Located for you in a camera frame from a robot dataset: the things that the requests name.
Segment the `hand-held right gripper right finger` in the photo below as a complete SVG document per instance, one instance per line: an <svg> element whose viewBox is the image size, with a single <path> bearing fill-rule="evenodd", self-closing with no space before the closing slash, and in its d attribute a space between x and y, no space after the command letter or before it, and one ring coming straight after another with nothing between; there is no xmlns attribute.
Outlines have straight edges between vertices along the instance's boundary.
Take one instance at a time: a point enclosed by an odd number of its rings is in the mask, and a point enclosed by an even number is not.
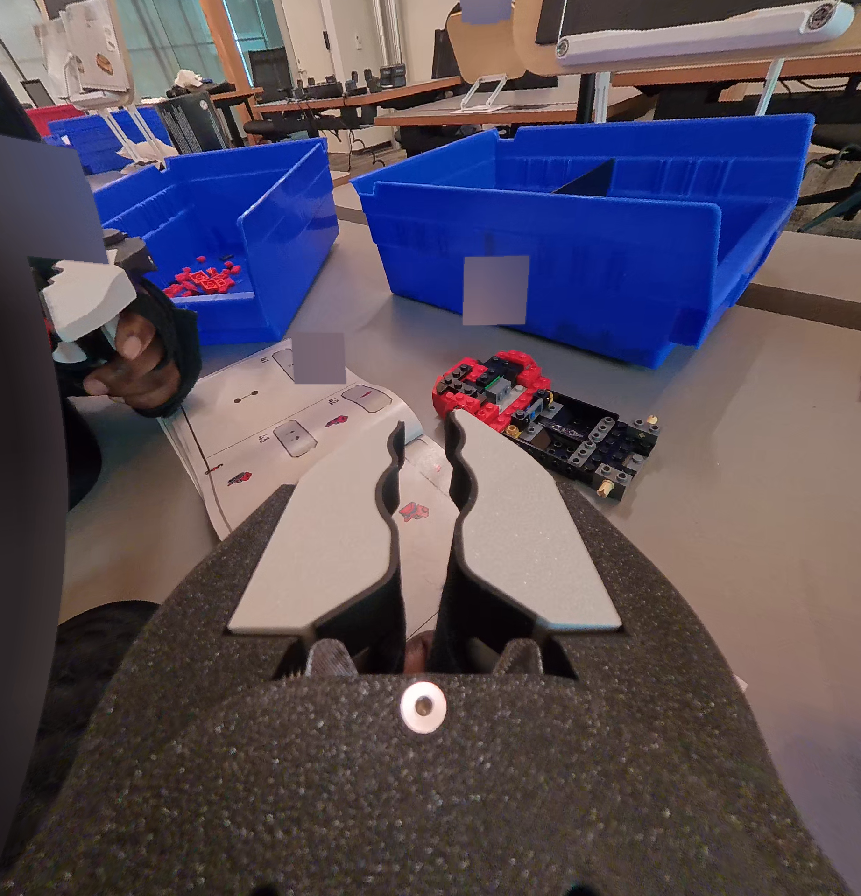
<svg viewBox="0 0 861 896"><path fill-rule="evenodd" d="M464 409L446 419L454 549L481 594L532 633L615 632L621 618L549 472Z"/></svg>

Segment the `pile of red lego pieces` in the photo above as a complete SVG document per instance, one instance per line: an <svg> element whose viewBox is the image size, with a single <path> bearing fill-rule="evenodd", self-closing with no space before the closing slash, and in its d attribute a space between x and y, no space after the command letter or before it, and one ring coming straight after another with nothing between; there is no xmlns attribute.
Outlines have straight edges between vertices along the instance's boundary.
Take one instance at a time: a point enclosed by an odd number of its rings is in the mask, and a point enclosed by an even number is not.
<svg viewBox="0 0 861 896"><path fill-rule="evenodd" d="M194 263L168 275L163 292L172 299L223 297L243 285L242 265L233 254L199 255Z"/></svg>

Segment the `lego instruction booklet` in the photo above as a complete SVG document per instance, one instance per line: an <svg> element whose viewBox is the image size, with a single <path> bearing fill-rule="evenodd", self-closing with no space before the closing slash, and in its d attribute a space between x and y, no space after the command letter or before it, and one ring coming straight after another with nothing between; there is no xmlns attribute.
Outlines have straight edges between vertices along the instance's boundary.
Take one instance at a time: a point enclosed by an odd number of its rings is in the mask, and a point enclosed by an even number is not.
<svg viewBox="0 0 861 896"><path fill-rule="evenodd" d="M294 486L331 454L346 454L378 423L404 422L404 460L395 513L402 551L407 636L430 631L456 519L451 465L416 414L387 386L352 371L339 385L297 385L290 341L202 378L182 409L162 423L227 539L281 486Z"/></svg>

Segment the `red and black lego car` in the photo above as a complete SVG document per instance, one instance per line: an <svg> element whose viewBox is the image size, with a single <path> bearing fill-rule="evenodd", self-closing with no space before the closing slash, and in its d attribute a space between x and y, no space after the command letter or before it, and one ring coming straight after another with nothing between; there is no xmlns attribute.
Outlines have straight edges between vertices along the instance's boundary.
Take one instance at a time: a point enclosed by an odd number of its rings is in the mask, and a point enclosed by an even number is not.
<svg viewBox="0 0 861 896"><path fill-rule="evenodd" d="M627 421L554 390L535 360L517 350L462 358L437 378L432 404L441 418L456 409L469 412L551 472L617 502L660 436L654 415Z"/></svg>

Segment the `person's left hand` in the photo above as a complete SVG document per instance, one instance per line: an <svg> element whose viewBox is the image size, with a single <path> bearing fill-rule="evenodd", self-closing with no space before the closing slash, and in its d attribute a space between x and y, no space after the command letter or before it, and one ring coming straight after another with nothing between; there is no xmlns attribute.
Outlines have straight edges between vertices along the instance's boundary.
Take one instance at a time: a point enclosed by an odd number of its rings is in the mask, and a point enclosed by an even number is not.
<svg viewBox="0 0 861 896"><path fill-rule="evenodd" d="M143 277L120 314L113 355L71 394L107 397L146 419L164 419L179 410L201 370L197 314Z"/></svg>

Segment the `blue plastic bin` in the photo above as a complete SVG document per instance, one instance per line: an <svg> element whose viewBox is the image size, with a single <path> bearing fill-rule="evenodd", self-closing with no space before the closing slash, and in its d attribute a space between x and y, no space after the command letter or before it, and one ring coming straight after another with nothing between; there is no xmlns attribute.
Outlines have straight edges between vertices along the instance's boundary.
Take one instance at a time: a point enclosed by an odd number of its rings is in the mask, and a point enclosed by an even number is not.
<svg viewBox="0 0 861 896"><path fill-rule="evenodd" d="M177 153L156 109L150 106L139 106L138 111L155 138L168 147L172 153ZM126 110L117 110L112 113L112 117L128 140L136 144L147 145L145 136ZM56 120L50 123L49 129L50 135L43 138L44 142L52 146L60 145L73 148L78 153L86 173L102 174L108 171L119 171L132 163L131 159L120 154L120 151L123 150L120 140L97 115Z"/></svg>

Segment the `blue bin with red pieces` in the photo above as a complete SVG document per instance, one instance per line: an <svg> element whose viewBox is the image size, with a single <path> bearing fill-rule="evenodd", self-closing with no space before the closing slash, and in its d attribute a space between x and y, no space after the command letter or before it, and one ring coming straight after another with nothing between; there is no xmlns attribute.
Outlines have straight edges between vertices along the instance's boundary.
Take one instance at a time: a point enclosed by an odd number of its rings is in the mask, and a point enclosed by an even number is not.
<svg viewBox="0 0 861 896"><path fill-rule="evenodd" d="M171 158L93 194L106 228L142 238L167 291L187 268L224 271L224 293L173 298L202 346L279 342L338 235L323 139Z"/></svg>

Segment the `white printed paper sheets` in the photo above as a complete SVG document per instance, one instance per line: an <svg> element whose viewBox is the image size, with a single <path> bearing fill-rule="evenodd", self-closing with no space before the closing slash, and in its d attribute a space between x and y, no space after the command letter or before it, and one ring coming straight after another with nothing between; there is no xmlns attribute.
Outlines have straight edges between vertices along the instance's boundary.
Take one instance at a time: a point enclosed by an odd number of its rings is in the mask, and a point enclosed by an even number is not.
<svg viewBox="0 0 861 896"><path fill-rule="evenodd" d="M138 100L114 1L45 2L34 26L56 95L86 111L132 107Z"/></svg>

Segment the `large blue divided bin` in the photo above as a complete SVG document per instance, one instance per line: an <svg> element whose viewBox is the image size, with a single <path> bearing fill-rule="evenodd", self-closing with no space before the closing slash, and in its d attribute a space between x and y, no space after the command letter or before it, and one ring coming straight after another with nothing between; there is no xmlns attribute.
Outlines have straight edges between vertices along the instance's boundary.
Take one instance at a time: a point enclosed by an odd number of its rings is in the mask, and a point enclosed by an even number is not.
<svg viewBox="0 0 861 896"><path fill-rule="evenodd" d="M698 348L798 199L810 114L484 131L358 176L392 291L462 312L468 258L528 258L517 330L657 368Z"/></svg>

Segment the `black computer monitor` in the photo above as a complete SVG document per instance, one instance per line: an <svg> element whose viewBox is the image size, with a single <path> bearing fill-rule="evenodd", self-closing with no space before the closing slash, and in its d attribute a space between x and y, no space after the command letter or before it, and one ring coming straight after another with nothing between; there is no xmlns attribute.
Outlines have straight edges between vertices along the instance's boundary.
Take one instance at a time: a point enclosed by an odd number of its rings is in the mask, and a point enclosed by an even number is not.
<svg viewBox="0 0 861 896"><path fill-rule="evenodd" d="M293 81L285 48L247 51L249 71L253 87L262 90L265 102L278 102L290 98Z"/></svg>

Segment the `long wooden desk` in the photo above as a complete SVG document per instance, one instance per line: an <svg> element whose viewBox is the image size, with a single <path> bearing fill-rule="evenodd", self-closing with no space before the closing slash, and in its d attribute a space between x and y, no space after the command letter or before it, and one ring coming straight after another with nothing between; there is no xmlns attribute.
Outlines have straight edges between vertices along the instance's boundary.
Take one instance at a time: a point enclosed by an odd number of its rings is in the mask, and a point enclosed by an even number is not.
<svg viewBox="0 0 861 896"><path fill-rule="evenodd" d="M461 77L438 78L425 83L392 87L363 94L347 94L334 98L303 98L257 104L254 118L243 130L259 140L280 140L304 132L317 138L321 132L349 133L376 125L390 127L391 116L376 121L379 109L402 111L444 98L464 84Z"/></svg>

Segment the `wooden edged desk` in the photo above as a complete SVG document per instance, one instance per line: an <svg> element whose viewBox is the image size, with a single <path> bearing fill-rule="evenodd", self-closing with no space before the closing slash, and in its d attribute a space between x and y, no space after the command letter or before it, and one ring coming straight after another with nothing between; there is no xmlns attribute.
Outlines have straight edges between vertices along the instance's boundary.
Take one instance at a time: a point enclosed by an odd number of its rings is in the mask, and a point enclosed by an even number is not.
<svg viewBox="0 0 861 896"><path fill-rule="evenodd" d="M769 66L761 61L620 73L612 77L612 84L631 86L655 97L657 120L738 118L754 114L759 98L722 102L720 93L735 84L763 84ZM780 73L781 82L814 83L819 79L842 79L844 84L830 91L788 92L777 86L767 112L811 114L816 124L824 126L861 125L861 54L788 59Z"/></svg>
<svg viewBox="0 0 861 896"><path fill-rule="evenodd" d="M413 157L482 130L513 136L524 126L559 126L575 123L578 100L574 92L560 95L554 88L535 91L506 91L496 111L475 111L454 116L459 97L444 98L388 114L395 140Z"/></svg>

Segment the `black office chair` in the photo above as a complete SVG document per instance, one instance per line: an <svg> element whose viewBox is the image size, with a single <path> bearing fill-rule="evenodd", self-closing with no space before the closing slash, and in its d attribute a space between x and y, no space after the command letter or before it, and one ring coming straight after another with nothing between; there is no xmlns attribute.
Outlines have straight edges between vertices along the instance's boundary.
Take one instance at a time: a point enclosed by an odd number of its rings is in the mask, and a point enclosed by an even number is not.
<svg viewBox="0 0 861 896"><path fill-rule="evenodd" d="M812 131L812 144L833 150L833 154L811 162L824 170L833 170L840 162L861 165L861 125L817 125ZM861 211L861 171L850 185L801 196L797 208L828 205L820 215L804 223L798 232L807 233L835 218L853 220Z"/></svg>

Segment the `white cylindrical bar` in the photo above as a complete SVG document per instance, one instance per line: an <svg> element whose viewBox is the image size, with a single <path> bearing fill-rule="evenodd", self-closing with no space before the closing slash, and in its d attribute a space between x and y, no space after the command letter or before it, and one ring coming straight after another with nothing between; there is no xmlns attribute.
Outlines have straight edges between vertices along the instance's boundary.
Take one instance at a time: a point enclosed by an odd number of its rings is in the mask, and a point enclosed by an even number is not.
<svg viewBox="0 0 861 896"><path fill-rule="evenodd" d="M564 33L555 55L561 66L590 65L594 72L604 72L625 69L630 63L809 47L842 37L854 17L850 3L808 2L672 27Z"/></svg>

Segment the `wooden post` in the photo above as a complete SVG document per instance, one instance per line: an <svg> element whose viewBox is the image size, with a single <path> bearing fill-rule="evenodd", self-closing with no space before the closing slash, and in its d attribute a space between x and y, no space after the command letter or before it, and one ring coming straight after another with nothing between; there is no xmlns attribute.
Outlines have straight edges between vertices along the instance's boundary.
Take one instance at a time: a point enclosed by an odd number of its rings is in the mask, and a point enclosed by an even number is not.
<svg viewBox="0 0 861 896"><path fill-rule="evenodd" d="M239 51L232 22L223 1L198 1L216 47L225 79L238 91L250 89L245 62Z"/></svg>

